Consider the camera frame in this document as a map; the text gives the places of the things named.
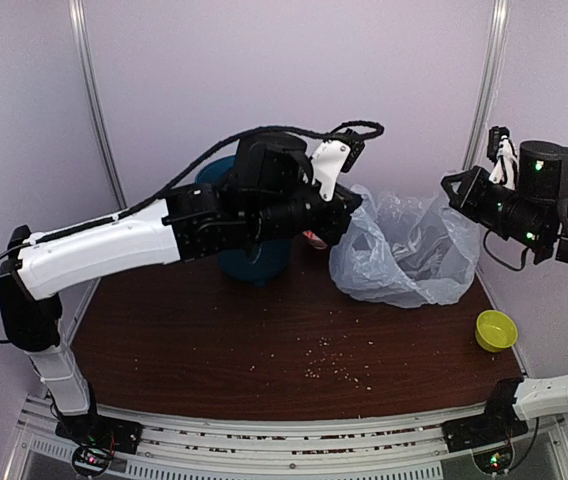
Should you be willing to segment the translucent grey plastic bag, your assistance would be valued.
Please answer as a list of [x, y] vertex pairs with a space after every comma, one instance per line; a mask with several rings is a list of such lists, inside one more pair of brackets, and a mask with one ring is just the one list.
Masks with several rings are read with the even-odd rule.
[[475, 278], [480, 229], [440, 193], [375, 197], [352, 190], [362, 204], [329, 255], [335, 286], [351, 298], [413, 309], [460, 301]]

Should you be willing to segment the teal plastic trash bin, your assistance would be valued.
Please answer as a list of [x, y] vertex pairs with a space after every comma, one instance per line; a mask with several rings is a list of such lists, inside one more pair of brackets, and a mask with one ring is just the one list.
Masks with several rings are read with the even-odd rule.
[[[221, 180], [233, 167], [234, 160], [234, 156], [227, 156], [207, 164], [197, 173], [195, 181], [213, 183]], [[249, 254], [243, 249], [223, 251], [217, 255], [217, 261], [227, 276], [262, 286], [286, 270], [292, 248], [291, 239], [271, 240], [257, 245]]]

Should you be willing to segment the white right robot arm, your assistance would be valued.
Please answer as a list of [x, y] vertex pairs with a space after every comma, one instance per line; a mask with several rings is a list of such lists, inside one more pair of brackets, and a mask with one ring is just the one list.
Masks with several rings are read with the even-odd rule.
[[515, 243], [483, 236], [489, 248], [478, 264], [480, 280], [494, 308], [516, 324], [513, 349], [524, 377], [508, 389], [509, 405], [497, 403], [477, 419], [477, 433], [494, 442], [514, 426], [515, 416], [525, 421], [568, 413], [568, 266], [500, 267], [490, 256], [515, 252]]

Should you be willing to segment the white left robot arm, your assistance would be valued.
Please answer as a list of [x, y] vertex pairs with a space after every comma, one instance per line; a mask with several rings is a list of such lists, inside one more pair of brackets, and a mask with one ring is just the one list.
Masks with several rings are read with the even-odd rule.
[[329, 245], [346, 232], [360, 195], [338, 185], [323, 193], [302, 185], [255, 200], [246, 192], [200, 183], [170, 190], [127, 215], [111, 215], [48, 233], [13, 232], [0, 265], [0, 314], [10, 344], [27, 353], [70, 429], [87, 444], [108, 424], [95, 412], [90, 385], [61, 337], [60, 291], [148, 265], [190, 262], [227, 250], [312, 231]]

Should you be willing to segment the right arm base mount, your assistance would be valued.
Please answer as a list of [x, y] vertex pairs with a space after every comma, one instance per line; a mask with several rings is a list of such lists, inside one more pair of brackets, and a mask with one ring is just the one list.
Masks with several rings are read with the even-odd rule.
[[500, 380], [494, 387], [483, 412], [442, 424], [449, 453], [470, 450], [476, 468], [493, 479], [513, 473], [529, 456], [538, 438], [540, 419], [535, 420], [531, 440], [523, 453], [517, 454], [513, 440], [529, 431], [529, 424], [515, 412], [524, 394], [520, 387], [533, 386], [529, 378]]

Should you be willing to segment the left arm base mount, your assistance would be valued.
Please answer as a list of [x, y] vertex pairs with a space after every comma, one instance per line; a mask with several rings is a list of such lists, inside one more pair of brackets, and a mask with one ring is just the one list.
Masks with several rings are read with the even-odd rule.
[[94, 479], [104, 474], [116, 453], [137, 452], [142, 424], [99, 414], [92, 387], [89, 387], [88, 412], [82, 415], [63, 414], [53, 394], [47, 396], [51, 399], [50, 413], [57, 421], [55, 434], [76, 444], [70, 463], [81, 479]]

